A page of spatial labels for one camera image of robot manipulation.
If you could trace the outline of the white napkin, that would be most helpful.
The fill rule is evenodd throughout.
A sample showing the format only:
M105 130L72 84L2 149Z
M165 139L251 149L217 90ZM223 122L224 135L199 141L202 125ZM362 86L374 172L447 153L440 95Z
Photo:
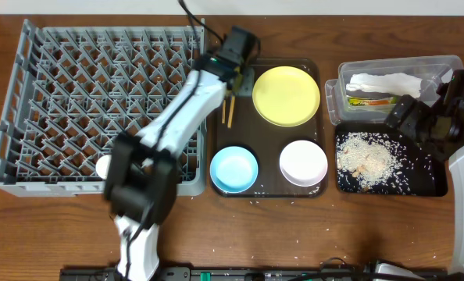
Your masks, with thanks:
M346 84L347 91L363 91L392 94L395 96L411 95L419 98L422 80L405 73L386 75L371 75L368 73L354 74Z

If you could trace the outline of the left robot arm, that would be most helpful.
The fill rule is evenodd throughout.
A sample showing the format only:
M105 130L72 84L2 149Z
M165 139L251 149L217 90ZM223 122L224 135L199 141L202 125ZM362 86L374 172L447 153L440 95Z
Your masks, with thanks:
M251 32L232 27L215 50L200 55L166 108L136 134L119 133L96 164L120 235L117 280L151 280L159 268L159 227L176 198L183 149L207 116L242 86L252 52Z

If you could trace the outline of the wooden chopstick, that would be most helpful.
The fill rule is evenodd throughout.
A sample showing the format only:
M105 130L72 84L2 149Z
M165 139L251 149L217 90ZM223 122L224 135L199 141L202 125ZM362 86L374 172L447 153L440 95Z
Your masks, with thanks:
M226 122L226 110L227 110L227 101L223 100L222 103L222 118L221 118L221 123L225 124Z
M230 129L232 127L233 117L234 117L234 106L235 106L236 97L234 95L230 96L230 107L227 119L227 128Z

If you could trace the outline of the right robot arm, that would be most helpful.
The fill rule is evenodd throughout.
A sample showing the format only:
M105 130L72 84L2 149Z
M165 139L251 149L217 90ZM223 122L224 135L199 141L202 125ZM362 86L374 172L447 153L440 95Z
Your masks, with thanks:
M448 271L464 274L464 69L456 70L437 93L432 106L403 96L384 123L448 163L455 193L455 245Z

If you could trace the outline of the light blue bowl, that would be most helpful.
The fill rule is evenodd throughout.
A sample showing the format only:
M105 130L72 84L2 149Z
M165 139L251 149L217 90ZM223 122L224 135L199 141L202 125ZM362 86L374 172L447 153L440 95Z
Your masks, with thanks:
M214 186L222 192L239 194L255 183L259 164L248 149L229 146L212 157L209 175Z

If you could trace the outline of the white pink bowl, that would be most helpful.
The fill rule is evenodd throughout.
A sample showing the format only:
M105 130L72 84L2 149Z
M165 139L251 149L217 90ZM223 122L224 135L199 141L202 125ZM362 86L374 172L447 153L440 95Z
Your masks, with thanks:
M327 174L328 161L323 149L308 140L296 140L280 153L279 167L284 178L299 187L320 183Z

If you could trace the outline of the green yellow sauce packet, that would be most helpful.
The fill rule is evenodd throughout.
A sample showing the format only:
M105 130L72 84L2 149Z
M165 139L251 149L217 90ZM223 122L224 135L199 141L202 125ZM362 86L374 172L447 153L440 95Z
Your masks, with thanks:
M351 106L380 106L393 105L397 102L398 99L396 97L380 99L348 97L347 100Z

